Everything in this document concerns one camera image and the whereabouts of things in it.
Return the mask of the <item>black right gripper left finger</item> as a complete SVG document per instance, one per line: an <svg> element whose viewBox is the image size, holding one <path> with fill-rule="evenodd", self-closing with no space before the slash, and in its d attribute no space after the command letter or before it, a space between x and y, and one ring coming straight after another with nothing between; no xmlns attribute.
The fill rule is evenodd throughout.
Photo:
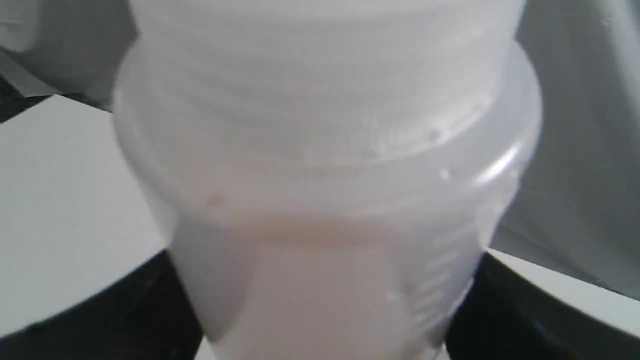
<svg viewBox="0 0 640 360"><path fill-rule="evenodd" d="M3 360L194 360L203 332L167 251L54 316L1 337Z"/></svg>

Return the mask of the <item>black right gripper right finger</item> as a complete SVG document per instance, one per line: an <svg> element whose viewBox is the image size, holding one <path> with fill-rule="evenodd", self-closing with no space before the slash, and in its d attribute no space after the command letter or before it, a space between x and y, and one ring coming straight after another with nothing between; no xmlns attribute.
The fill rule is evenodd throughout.
<svg viewBox="0 0 640 360"><path fill-rule="evenodd" d="M639 337L485 254L445 348L451 360L637 360Z"/></svg>

